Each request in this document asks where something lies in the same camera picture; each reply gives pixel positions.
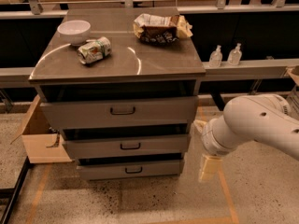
bowl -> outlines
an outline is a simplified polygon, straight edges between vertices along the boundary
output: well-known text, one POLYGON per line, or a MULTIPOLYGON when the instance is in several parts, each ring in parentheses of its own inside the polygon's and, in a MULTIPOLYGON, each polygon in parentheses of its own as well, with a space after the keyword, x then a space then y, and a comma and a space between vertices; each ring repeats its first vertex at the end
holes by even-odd
POLYGON ((80 46, 89 38, 91 25, 82 20, 66 21, 58 26, 57 32, 63 41, 80 46))

white bottle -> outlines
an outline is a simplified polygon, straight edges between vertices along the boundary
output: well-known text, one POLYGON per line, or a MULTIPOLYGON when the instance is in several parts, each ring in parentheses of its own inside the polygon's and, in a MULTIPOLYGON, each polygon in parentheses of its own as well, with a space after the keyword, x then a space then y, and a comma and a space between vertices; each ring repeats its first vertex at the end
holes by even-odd
POLYGON ((208 65, 210 67, 220 67, 222 61, 221 46, 218 45, 216 50, 212 52, 208 65))
POLYGON ((242 57, 242 51, 240 50, 241 43, 237 43, 235 49, 232 49, 228 59, 227 63, 231 65, 239 65, 241 57, 242 57))

glossy brown countertop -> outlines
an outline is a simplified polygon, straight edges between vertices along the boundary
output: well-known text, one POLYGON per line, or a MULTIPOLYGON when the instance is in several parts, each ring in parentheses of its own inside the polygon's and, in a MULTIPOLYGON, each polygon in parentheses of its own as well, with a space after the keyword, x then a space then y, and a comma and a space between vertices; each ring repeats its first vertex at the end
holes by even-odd
POLYGON ((178 11, 174 7, 69 10, 63 22, 88 21, 92 26, 90 37, 108 38, 112 53, 91 66, 84 65, 78 59, 77 48, 55 33, 29 81, 41 84, 203 76, 205 68, 190 38, 162 47, 137 39, 133 21, 142 13, 172 16, 178 11))

floor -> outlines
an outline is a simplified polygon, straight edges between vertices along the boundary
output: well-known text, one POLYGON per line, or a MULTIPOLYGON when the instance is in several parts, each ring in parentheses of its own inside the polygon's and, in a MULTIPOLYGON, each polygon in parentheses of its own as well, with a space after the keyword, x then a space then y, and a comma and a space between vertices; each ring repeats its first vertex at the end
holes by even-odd
MULTIPOLYGON (((216 106, 199 106, 197 118, 220 114, 216 106)), ((14 186, 26 156, 21 139, 12 142, 22 116, 0 114, 0 189, 14 186)), ((9 223, 299 223, 298 161, 249 142, 223 160, 212 180, 199 183, 201 152, 200 134, 192 127, 180 176, 83 181, 73 162, 36 164, 9 223)), ((6 202, 0 200, 0 215, 6 202)))

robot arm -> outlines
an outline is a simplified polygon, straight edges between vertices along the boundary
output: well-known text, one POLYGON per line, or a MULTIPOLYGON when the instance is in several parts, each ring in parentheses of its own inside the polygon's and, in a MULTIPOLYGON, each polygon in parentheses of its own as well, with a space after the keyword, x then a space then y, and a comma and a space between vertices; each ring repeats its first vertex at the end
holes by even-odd
POLYGON ((299 160, 299 121, 290 113, 289 104, 279 95, 236 97, 221 117, 204 126, 204 148, 209 155, 221 157, 255 140, 299 160))

